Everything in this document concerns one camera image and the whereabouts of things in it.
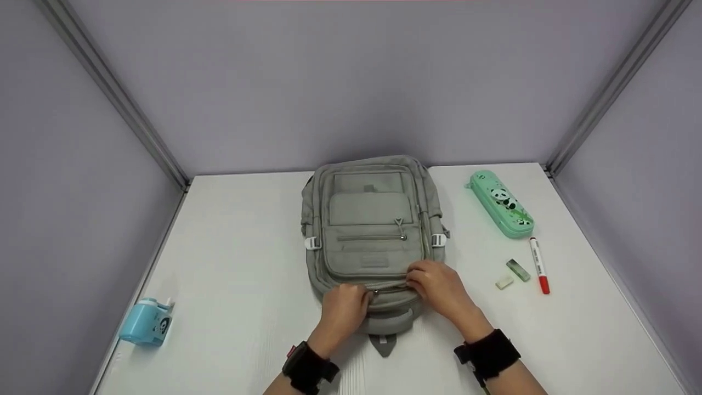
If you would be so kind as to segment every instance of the marker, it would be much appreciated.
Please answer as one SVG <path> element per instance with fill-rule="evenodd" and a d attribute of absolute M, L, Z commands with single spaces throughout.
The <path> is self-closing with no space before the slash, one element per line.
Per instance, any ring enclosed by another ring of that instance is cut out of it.
<path fill-rule="evenodd" d="M 543 258 L 541 257 L 541 250 L 538 248 L 536 238 L 529 238 L 529 245 L 531 245 L 531 256 L 534 258 L 534 264 L 536 265 L 536 275 L 538 276 L 538 284 L 541 285 L 541 292 L 544 295 L 548 295 L 551 293 L 551 289 L 548 287 L 546 269 L 543 267 Z"/>

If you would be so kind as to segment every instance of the red marker cap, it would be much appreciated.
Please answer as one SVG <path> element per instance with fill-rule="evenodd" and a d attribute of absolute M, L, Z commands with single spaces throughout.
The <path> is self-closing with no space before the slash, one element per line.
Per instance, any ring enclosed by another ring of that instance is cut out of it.
<path fill-rule="evenodd" d="M 546 278 L 546 276 L 539 276 L 538 283 L 541 285 L 541 292 L 543 292 L 544 295 L 551 293 L 551 289 L 548 287 L 548 278 Z"/>

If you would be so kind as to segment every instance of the table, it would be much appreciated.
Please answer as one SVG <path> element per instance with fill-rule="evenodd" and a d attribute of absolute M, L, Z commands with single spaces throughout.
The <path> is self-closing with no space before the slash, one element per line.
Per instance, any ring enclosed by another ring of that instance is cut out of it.
<path fill-rule="evenodd" d="M 534 276 L 529 244 L 502 235 L 472 191 L 490 169 L 536 220 L 552 293 L 533 278 L 494 283 L 516 259 Z M 503 329 L 551 394 L 682 394 L 663 357 L 538 164 L 433 167 L 451 230 L 447 264 Z M 175 300 L 159 349 L 120 342 L 99 394 L 261 394 L 292 344 L 319 319 L 300 234 L 300 191 L 312 172 L 198 176 L 144 297 Z M 335 358 L 335 394 L 481 394 L 436 313 L 421 316 L 381 358 L 363 336 Z"/>

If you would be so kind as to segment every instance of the hand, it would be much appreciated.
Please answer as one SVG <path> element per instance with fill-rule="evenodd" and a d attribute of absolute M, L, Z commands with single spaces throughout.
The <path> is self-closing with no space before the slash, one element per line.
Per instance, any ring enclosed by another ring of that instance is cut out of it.
<path fill-rule="evenodd" d="M 467 342 L 476 342 L 494 330 L 468 296 L 455 270 L 441 262 L 417 261 L 409 265 L 408 271 L 407 285 L 448 318 Z"/>
<path fill-rule="evenodd" d="M 307 340 L 310 348 L 328 359 L 361 326 L 371 295 L 360 284 L 341 284 L 327 292 L 322 299 L 322 318 Z"/>

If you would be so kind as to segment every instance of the black wristband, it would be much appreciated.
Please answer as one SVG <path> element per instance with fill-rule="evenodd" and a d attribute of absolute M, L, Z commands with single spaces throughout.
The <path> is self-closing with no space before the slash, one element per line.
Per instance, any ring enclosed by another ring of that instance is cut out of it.
<path fill-rule="evenodd" d="M 453 352 L 461 364 L 465 365 L 467 362 L 473 364 L 478 381 L 499 376 L 501 371 L 509 368 L 522 357 L 499 329 L 495 329 L 490 335 L 475 343 L 463 343 Z"/>
<path fill-rule="evenodd" d="M 295 347 L 283 365 L 283 375 L 290 378 L 290 385 L 305 395 L 317 395 L 319 382 L 331 382 L 337 373 L 339 367 L 317 355 L 307 342 Z"/>

